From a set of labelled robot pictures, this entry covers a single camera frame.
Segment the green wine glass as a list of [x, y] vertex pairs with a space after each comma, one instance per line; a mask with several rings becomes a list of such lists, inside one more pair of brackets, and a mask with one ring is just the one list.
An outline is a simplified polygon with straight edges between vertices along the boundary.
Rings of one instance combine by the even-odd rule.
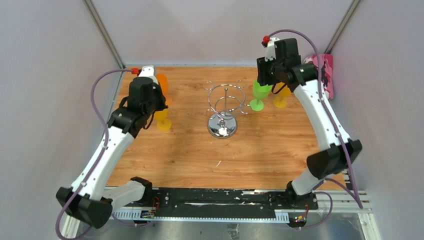
[[271, 85], [261, 86], [258, 80], [255, 80], [252, 87], [252, 94], [254, 99], [249, 102], [249, 105], [253, 111], [261, 111], [264, 108], [263, 99], [265, 99], [271, 92]]

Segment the yellow wine glass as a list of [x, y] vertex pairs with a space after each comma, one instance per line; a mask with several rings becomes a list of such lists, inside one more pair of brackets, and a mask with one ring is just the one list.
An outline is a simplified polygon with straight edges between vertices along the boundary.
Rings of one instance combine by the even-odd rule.
[[273, 99], [273, 105], [277, 108], [285, 108], [287, 106], [287, 97], [291, 95], [290, 89], [283, 83], [278, 83], [275, 87], [276, 97]]
[[157, 129], [160, 131], [168, 131], [172, 127], [172, 121], [168, 118], [168, 109], [156, 111], [154, 119]]

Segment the orange wine glass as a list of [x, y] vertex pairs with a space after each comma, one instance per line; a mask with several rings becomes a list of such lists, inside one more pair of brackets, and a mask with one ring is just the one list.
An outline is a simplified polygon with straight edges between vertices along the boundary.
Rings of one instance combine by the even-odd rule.
[[173, 102], [173, 98], [169, 95], [169, 81], [168, 81], [167, 76], [163, 73], [158, 73], [156, 75], [156, 78], [157, 78], [159, 85], [161, 87], [162, 94], [165, 97], [165, 104], [168, 105], [168, 106], [171, 105], [172, 102]]

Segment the yellow wine glass front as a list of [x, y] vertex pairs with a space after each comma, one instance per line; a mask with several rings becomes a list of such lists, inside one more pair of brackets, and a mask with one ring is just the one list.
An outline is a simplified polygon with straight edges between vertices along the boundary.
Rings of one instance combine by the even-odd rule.
[[156, 111], [154, 119], [157, 129], [160, 131], [168, 131], [172, 127], [172, 121], [168, 118], [168, 109]]

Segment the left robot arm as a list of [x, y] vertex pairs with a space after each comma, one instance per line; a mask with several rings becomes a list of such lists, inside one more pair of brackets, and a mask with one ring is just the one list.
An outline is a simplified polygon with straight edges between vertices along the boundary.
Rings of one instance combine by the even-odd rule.
[[141, 177], [132, 177], [126, 184], [110, 190], [105, 186], [140, 130], [147, 129], [151, 117], [165, 109], [166, 98], [155, 76], [138, 76], [132, 80], [129, 95], [111, 114], [94, 156], [70, 187], [60, 187], [56, 192], [56, 199], [67, 215], [99, 229], [114, 211], [131, 202], [142, 207], [152, 203], [152, 183]]

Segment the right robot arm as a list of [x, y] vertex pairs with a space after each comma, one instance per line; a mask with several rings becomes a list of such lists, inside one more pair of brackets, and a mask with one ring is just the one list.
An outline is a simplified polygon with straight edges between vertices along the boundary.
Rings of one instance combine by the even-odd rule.
[[362, 150], [359, 140], [351, 139], [344, 130], [319, 80], [318, 67], [302, 63], [295, 38], [265, 36], [264, 57], [256, 60], [260, 86], [283, 83], [303, 106], [316, 135], [319, 152], [306, 159], [306, 169], [287, 184], [286, 204], [298, 209], [314, 187], [352, 165]]

